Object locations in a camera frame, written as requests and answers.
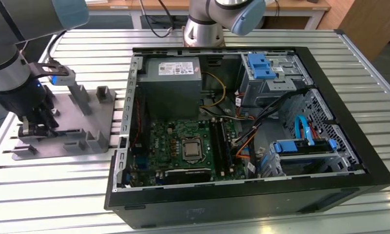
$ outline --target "table leg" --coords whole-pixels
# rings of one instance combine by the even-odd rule
[[[132,21],[133,21],[133,28],[142,29],[141,27],[141,11],[130,11]]]
[[[314,30],[318,27],[325,11],[314,11],[312,17],[308,20],[305,30]]]

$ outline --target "white label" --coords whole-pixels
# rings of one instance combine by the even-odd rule
[[[281,67],[272,67],[273,72],[284,72],[284,69]]]
[[[110,6],[110,9],[129,9],[128,6]]]
[[[248,169],[253,172],[253,173],[256,173],[256,167],[254,167],[254,165],[249,162],[249,164],[248,164]]]
[[[192,75],[194,73],[193,62],[162,62],[158,64],[158,75]]]
[[[236,98],[236,106],[241,106],[241,98]]]

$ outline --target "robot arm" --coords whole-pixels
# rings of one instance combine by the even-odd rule
[[[184,38],[189,46],[220,46],[222,26],[244,36],[253,31],[265,12],[264,0],[190,0]]]
[[[88,22],[84,0],[0,0],[0,104],[33,135],[57,127],[52,115],[52,92],[40,77],[69,76],[72,71],[56,61],[28,64],[15,44],[69,30]]]

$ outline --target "yellow cable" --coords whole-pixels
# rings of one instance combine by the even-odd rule
[[[201,106],[201,107],[205,108],[205,107],[212,107],[212,106],[217,105],[225,99],[225,85],[224,85],[222,81],[218,79],[218,77],[216,77],[213,74],[210,74],[209,72],[202,72],[202,73],[205,73],[205,74],[210,75],[213,78],[216,78],[216,80],[220,82],[220,84],[222,86],[222,97],[221,97],[221,99],[213,104]]]

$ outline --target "aluminum slotted table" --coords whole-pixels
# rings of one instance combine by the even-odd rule
[[[245,37],[224,33],[228,46],[306,46],[390,170],[390,86],[345,35],[333,31],[260,30]],[[124,89],[133,47],[182,46],[176,31],[158,39],[149,30],[73,30],[54,58],[77,72],[88,90],[117,91],[110,145],[117,145]],[[68,92],[52,86],[53,92]],[[15,161],[17,118],[0,129],[0,233],[117,233],[132,231],[104,210],[113,149],[105,154]],[[325,213],[202,224],[156,233],[365,233],[390,231],[390,187]]]

